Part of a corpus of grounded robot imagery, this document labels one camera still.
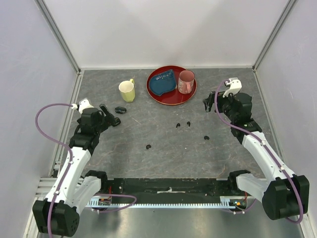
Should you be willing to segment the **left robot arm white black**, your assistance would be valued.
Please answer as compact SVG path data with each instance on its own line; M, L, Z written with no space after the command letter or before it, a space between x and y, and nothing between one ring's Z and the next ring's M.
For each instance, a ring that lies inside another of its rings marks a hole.
M109 184L105 172L89 172L79 184L82 171L99 143L102 132L121 121L104 104L99 108L85 98L71 108L80 113L78 125L69 144L63 167L43 200L35 201L32 211L39 232L49 236L72 237L77 231L80 214L94 194L107 193Z

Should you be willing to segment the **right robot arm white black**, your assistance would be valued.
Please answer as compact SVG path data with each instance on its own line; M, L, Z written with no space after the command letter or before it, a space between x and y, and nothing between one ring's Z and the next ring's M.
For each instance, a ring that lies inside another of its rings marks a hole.
M266 178L258 179L248 170L230 172L228 192L238 195L243 191L253 196L271 220L285 218L301 223L308 211L310 183L304 175L289 169L267 142L252 118L252 97L246 93L225 96L224 92L210 92L203 103L207 112L215 107L218 116L228 117L231 133L253 156Z

